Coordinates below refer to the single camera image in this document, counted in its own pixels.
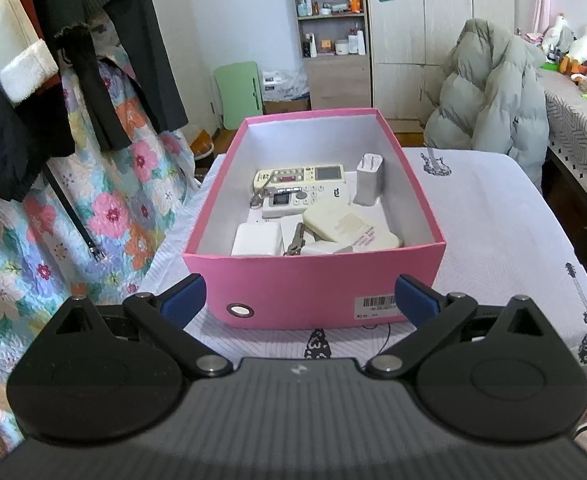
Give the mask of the small white charger cube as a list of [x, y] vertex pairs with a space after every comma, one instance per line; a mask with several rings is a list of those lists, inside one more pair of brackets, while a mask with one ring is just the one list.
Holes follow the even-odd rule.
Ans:
[[327, 240], [317, 240], [316, 242], [305, 244], [300, 252], [301, 256], [328, 256], [337, 254], [352, 254], [351, 245], [327, 242]]

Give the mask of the white 90W charger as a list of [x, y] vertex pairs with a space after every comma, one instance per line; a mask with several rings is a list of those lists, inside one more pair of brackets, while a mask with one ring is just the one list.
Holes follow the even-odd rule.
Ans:
[[356, 167], [356, 192], [353, 202], [373, 207], [381, 195], [383, 183], [383, 163], [379, 154], [366, 153]]

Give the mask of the patterned bed cover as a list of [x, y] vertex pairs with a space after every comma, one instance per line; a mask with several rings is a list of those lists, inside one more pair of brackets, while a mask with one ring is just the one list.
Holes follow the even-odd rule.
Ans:
[[539, 70], [549, 125], [549, 148], [587, 195], [587, 99], [569, 78]]

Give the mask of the grey puffer jacket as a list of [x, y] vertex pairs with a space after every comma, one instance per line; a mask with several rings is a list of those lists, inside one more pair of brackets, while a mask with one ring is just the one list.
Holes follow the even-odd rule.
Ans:
[[539, 70], [546, 56], [486, 20], [465, 23], [442, 65], [444, 82], [425, 127], [440, 150], [472, 150], [514, 159], [542, 184], [549, 125]]

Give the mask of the beige remote with display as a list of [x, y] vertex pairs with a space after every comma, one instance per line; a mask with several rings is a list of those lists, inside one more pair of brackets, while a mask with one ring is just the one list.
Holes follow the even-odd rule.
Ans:
[[259, 170], [254, 176], [254, 191], [289, 190], [310, 186], [318, 190], [328, 183], [344, 183], [345, 174], [342, 165], [300, 166]]

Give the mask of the white patterned tablecloth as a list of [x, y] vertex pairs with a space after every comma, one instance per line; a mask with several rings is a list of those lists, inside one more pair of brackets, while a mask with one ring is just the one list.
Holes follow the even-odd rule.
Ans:
[[[530, 296], [587, 375], [587, 274], [540, 192], [504, 155], [405, 152], [446, 239], [433, 287], [502, 306]], [[345, 330], [236, 330], [202, 311], [187, 333], [233, 362], [249, 356], [356, 358], [412, 332], [406, 322]]]

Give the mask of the white wardrobe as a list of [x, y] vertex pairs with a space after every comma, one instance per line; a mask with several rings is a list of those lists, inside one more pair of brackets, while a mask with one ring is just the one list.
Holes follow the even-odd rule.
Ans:
[[515, 0], [368, 0], [373, 104], [392, 127], [425, 125], [467, 21], [515, 28]]

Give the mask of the green folding table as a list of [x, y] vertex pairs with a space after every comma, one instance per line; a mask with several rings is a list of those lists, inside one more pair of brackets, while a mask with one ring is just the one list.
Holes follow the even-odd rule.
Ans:
[[223, 126], [237, 130], [248, 117], [263, 115], [261, 75], [254, 62], [234, 63], [213, 72], [222, 103]]

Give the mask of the white TCL remote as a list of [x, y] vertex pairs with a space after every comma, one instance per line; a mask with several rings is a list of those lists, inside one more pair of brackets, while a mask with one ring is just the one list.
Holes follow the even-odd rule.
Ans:
[[270, 191], [263, 200], [262, 218], [272, 220], [303, 214], [324, 198], [336, 198], [348, 204], [351, 200], [349, 187], [344, 182], [327, 182]]

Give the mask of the cream remote control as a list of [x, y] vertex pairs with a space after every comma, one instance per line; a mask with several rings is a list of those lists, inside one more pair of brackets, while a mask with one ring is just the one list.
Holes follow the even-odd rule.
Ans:
[[327, 242], [351, 246], [353, 252], [383, 252], [404, 245], [384, 226], [367, 220], [352, 205], [338, 198], [323, 198], [307, 207], [304, 225]]

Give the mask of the white square power adapter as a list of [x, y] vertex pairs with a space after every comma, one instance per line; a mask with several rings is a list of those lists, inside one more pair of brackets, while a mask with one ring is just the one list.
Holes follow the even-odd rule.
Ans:
[[232, 256], [269, 257], [284, 252], [282, 228], [274, 222], [243, 223], [236, 231]]

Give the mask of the pink storage box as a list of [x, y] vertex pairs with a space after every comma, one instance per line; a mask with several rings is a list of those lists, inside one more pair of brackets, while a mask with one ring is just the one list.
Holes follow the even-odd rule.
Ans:
[[[356, 168], [366, 153], [383, 158], [383, 193], [371, 218], [386, 223], [402, 247], [325, 256], [234, 256], [240, 223], [251, 215], [260, 170], [340, 164]], [[401, 144], [379, 110], [337, 108], [251, 117], [236, 132], [183, 252], [207, 285], [209, 311], [253, 330], [306, 330], [394, 323], [397, 277], [430, 285], [446, 241]]]

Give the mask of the floral quilt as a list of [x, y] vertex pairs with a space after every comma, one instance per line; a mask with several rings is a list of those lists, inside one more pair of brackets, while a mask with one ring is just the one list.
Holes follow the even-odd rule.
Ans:
[[0, 200], [0, 458], [21, 439], [6, 380], [36, 335], [72, 294], [113, 304], [136, 292], [198, 188], [185, 136], [154, 128], [126, 52], [100, 50], [98, 67], [129, 146], [100, 148], [79, 79], [65, 70], [76, 148], [52, 159], [24, 200]]

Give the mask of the cardboard box on floor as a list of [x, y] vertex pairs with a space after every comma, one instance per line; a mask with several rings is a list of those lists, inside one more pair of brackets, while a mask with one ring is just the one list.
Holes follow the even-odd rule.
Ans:
[[292, 101], [264, 102], [264, 114], [266, 115], [306, 112], [310, 109], [311, 103], [309, 98], [301, 98]]

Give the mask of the silver key bunch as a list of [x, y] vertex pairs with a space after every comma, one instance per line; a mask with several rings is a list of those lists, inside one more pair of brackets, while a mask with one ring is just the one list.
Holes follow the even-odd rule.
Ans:
[[300, 256], [302, 248], [305, 245], [305, 226], [302, 222], [299, 222], [295, 227], [295, 233], [293, 233], [292, 242], [288, 245], [285, 256]]

